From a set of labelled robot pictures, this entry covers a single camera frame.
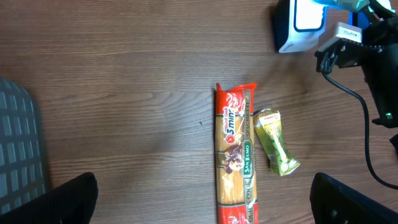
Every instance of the black cable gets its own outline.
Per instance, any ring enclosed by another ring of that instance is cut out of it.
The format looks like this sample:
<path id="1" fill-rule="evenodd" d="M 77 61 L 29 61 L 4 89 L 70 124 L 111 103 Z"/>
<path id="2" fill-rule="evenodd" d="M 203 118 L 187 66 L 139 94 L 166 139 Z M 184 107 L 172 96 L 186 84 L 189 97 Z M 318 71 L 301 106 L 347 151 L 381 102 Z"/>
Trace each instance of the black cable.
<path id="1" fill-rule="evenodd" d="M 334 86 L 336 86 L 340 90 L 343 90 L 346 93 L 354 96 L 355 98 L 357 98 L 359 100 L 359 102 L 361 102 L 361 105 L 362 105 L 362 108 L 363 108 L 364 117 L 365 117 L 365 159 L 366 159 L 366 165 L 368 165 L 368 169 L 369 169 L 370 173 L 372 174 L 372 176 L 380 184 L 382 184 L 382 185 L 384 185 L 386 187 L 390 187 L 392 189 L 398 190 L 398 186 L 397 185 L 389 184 L 389 183 L 385 182 L 384 180 L 380 179 L 380 177 L 378 177 L 376 175 L 376 173 L 374 172 L 374 169 L 372 167 L 371 155 L 370 155 L 370 152 L 369 152 L 369 111 L 368 111 L 368 107 L 366 106 L 365 100 L 362 98 L 362 96 L 358 95 L 354 91 L 344 87 L 340 83 L 338 83 L 338 82 L 334 81 L 333 79 L 331 79 L 327 74 L 322 72 L 322 75 L 323 75 L 323 77 L 325 77 L 326 80 L 328 80 L 328 82 L 330 82 L 331 84 L 333 84 Z"/>

